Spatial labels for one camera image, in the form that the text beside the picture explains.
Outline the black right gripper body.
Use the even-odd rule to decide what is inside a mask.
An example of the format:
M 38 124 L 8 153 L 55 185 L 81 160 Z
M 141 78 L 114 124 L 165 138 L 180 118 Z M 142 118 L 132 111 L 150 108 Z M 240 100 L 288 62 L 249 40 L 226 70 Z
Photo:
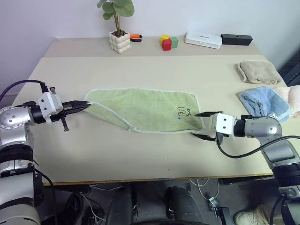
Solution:
M 209 134 L 215 134 L 216 143 L 221 144 L 223 137 L 229 135 L 229 115 L 218 113 L 209 118 Z

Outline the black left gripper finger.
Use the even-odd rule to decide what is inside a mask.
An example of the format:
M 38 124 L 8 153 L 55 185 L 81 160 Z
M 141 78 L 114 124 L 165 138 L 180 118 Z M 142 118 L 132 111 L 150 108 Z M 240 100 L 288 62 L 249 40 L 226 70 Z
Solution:
M 64 108 L 64 114 L 65 115 L 74 114 L 74 113 L 78 113 L 84 109 L 86 109 L 86 108 Z
M 88 101 L 73 100 L 62 103 L 63 108 L 86 108 L 91 105 Z

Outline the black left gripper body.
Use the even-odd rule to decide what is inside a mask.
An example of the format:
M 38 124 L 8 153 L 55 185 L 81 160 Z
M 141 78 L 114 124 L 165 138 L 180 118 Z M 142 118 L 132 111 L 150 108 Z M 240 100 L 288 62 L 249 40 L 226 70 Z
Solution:
M 66 120 L 65 120 L 65 111 L 61 102 L 61 99 L 58 94 L 56 94 L 55 87 L 50 87 L 50 93 L 51 97 L 55 106 L 55 113 L 50 116 L 50 119 L 52 122 L 56 122 L 61 120 L 64 131 L 69 131 L 69 128 L 67 126 Z

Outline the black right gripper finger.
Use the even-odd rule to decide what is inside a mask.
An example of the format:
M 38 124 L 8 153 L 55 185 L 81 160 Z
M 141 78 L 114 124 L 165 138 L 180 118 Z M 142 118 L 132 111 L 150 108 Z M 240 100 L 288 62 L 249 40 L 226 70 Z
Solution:
M 193 133 L 192 135 L 194 135 L 194 136 L 196 136 L 196 137 L 198 137 L 198 138 L 200 138 L 200 139 L 202 139 L 202 140 L 213 141 L 213 142 L 216 141 L 216 138 L 215 138 L 215 137 L 210 137 L 210 136 L 208 136 L 208 135 L 194 134 L 194 133 Z
M 211 117 L 214 114 L 223 113 L 223 111 L 217 111 L 217 112 L 201 112 L 196 114 L 196 117 Z

